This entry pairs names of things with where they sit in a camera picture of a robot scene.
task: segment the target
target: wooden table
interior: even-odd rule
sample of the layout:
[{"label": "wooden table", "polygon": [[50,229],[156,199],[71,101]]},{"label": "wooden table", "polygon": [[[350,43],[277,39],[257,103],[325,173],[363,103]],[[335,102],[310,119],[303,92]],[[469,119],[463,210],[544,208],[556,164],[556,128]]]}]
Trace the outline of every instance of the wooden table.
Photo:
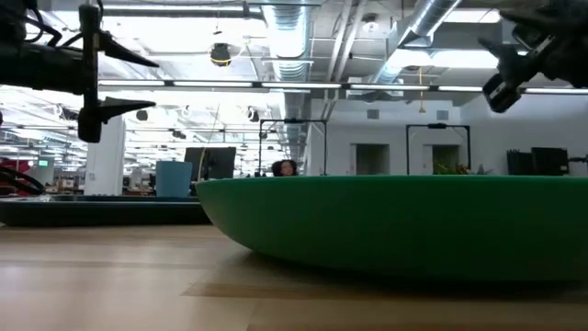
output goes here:
[{"label": "wooden table", "polygon": [[0,227],[3,331],[588,330],[587,299],[303,268],[212,226]]}]

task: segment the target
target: green disc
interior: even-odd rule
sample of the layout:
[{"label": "green disc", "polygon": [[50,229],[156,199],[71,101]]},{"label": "green disc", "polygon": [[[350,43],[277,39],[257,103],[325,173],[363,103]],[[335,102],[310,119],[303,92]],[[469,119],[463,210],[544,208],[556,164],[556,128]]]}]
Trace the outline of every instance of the green disc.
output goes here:
[{"label": "green disc", "polygon": [[451,280],[588,279],[588,178],[289,177],[208,181],[213,223],[308,265]]}]

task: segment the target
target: dark hair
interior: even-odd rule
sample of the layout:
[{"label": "dark hair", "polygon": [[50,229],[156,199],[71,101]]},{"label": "dark hair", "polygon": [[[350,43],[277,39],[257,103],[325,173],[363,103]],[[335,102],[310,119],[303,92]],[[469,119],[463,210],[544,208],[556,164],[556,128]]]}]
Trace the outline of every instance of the dark hair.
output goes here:
[{"label": "dark hair", "polygon": [[298,168],[298,165],[296,164],[296,162],[294,160],[282,160],[282,161],[276,161],[272,165],[272,173],[274,174],[274,177],[283,177],[284,176],[284,175],[282,175],[282,164],[284,162],[290,163],[290,165],[292,166],[292,176],[297,176],[298,171],[296,169]]}]

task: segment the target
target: black monitor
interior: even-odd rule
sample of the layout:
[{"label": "black monitor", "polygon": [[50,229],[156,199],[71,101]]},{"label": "black monitor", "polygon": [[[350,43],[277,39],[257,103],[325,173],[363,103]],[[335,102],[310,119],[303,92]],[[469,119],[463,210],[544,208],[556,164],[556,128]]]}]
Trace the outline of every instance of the black monitor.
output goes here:
[{"label": "black monitor", "polygon": [[531,148],[536,175],[563,176],[570,173],[568,151],[561,148]]},{"label": "black monitor", "polygon": [[192,178],[198,178],[200,157],[202,159],[202,179],[232,178],[235,168],[235,147],[186,148],[185,162],[192,163]]}]

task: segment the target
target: dark platform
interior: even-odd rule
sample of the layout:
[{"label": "dark platform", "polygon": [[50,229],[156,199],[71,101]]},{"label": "dark platform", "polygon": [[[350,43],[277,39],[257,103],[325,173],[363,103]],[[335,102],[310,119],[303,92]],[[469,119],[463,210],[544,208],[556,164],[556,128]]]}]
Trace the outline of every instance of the dark platform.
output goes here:
[{"label": "dark platform", "polygon": [[196,198],[43,196],[0,200],[8,226],[209,224]]}]

